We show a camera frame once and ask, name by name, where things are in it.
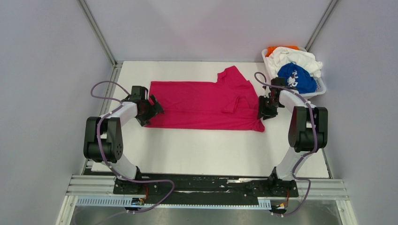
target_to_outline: white laundry basket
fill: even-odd
[[[306,52],[306,50],[304,48],[300,48],[299,47],[299,49],[304,51],[304,52]],[[268,67],[268,63],[267,63],[267,60],[266,60],[266,57],[265,57],[267,55],[267,53],[268,53],[268,49],[264,49],[264,50],[262,50],[261,55],[262,55],[262,58],[264,59],[265,70],[266,70],[265,77],[267,78],[267,83],[271,84],[271,76],[270,76],[271,70]],[[313,96],[316,96],[316,95],[325,94],[326,87],[325,87],[325,84],[323,83],[322,78],[321,77],[319,77],[319,78],[318,77],[314,77],[314,80],[316,82],[316,91],[312,92],[312,93],[301,94],[301,96],[309,99],[309,98],[311,98]]]

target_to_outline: white wall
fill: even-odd
[[[0,224],[54,224],[110,63],[77,1],[2,1],[0,73]]]
[[[360,225],[397,224],[398,1],[341,1],[312,52],[328,88],[326,154]]]
[[[117,60],[262,61],[305,46],[330,0],[87,0]]]

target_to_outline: white tabletop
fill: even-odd
[[[250,80],[258,95],[265,91],[253,77],[265,71],[263,63],[125,61],[118,83],[150,88],[151,81],[211,81],[217,73],[235,65]],[[114,98],[126,94],[116,88]],[[113,102],[111,109],[118,103]],[[122,127],[124,154],[143,173],[269,176],[287,149],[291,113],[278,108],[275,118],[263,121],[265,132],[230,130],[162,129],[141,127],[130,120]],[[93,171],[109,171],[94,163]],[[298,172],[301,177],[326,178],[328,170],[320,151]]]

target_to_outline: metal extrusion bar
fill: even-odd
[[[121,64],[118,63],[113,68],[111,77],[109,79],[110,81],[113,81],[113,82],[117,81],[117,79],[119,78],[120,71],[122,70],[122,65],[123,65],[123,63],[121,63]],[[113,93],[115,92],[115,88],[116,88],[116,85],[113,85],[112,83],[108,83],[108,87],[107,87],[107,91],[105,93],[105,97],[113,96]],[[110,105],[111,105],[111,101],[105,99],[103,104],[102,104],[102,107],[101,107],[100,115],[103,115],[103,114],[107,113],[109,111]]]
[[[352,210],[351,201],[336,201],[336,204],[343,225],[358,225]]]
[[[245,183],[252,180],[264,180],[264,178],[240,178],[238,180],[228,180],[228,183]],[[300,199],[308,188],[307,181],[297,180],[297,188]],[[283,197],[261,197],[260,199],[282,200]],[[349,200],[347,190],[343,180],[338,179],[311,179],[311,188],[308,193],[308,200]]]
[[[73,211],[77,203],[78,196],[65,196],[60,213],[58,214],[56,225],[69,225],[73,216]]]
[[[95,36],[97,36],[98,42],[101,45],[102,49],[104,50],[105,54],[107,55],[110,63],[112,64],[113,67],[116,67],[116,60],[108,44],[106,43],[104,36],[102,35],[101,30],[97,25],[97,22],[95,22],[94,16],[92,15],[91,10],[87,5],[87,2],[85,0],[77,0],[77,2],[82,8],[84,15],[86,16],[92,30],[94,31]]]
[[[121,196],[113,194],[114,176],[73,175],[66,195],[84,196]],[[125,197],[143,198],[144,195],[123,195]]]
[[[113,194],[114,176],[90,176],[74,175],[66,195],[84,196],[120,196]],[[251,180],[264,180],[254,178],[240,178],[228,180],[228,183],[245,183]],[[308,188],[308,182],[296,181],[299,197],[304,196]],[[143,195],[123,195],[125,197],[144,197]],[[264,200],[281,200],[283,197],[261,197]],[[337,179],[311,179],[309,200],[349,200],[347,191],[342,180]]]
[[[334,11],[334,9],[336,8],[337,3],[340,0],[331,0],[328,7],[326,8],[325,12],[323,13],[321,20],[319,21],[319,23],[316,25],[314,32],[312,33],[310,39],[307,42],[306,45],[306,50],[307,52],[311,51],[312,46],[314,45],[315,40],[318,38],[322,28],[325,26],[325,23],[328,21],[328,19],[330,18],[330,15],[332,14],[332,12]]]

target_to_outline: blue shirt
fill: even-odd
[[[278,71],[279,77],[286,78],[286,84],[295,87],[300,94],[316,91],[316,82],[308,71],[294,63],[288,63]]]

